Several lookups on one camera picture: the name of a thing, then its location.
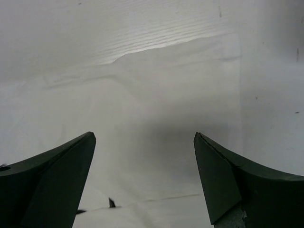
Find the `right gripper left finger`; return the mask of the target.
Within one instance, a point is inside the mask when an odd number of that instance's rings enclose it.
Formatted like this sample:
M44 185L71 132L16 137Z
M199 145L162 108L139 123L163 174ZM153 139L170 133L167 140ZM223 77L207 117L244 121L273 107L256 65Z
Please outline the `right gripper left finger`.
M0 168L2 228L71 228L93 159L87 132L34 157Z

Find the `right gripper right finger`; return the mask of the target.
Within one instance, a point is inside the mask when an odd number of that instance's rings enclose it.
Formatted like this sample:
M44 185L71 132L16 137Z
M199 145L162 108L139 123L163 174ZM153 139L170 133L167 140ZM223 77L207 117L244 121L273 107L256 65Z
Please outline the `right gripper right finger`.
M214 227L303 227L303 176L258 164L202 133L195 134L194 149Z

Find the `plain white t shirt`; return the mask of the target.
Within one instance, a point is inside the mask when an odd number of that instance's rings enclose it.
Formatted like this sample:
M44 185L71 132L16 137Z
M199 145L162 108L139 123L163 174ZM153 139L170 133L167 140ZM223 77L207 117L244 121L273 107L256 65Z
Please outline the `plain white t shirt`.
M208 228L193 139L238 152L235 33L127 54L0 87L0 162L91 131L95 154L76 228Z

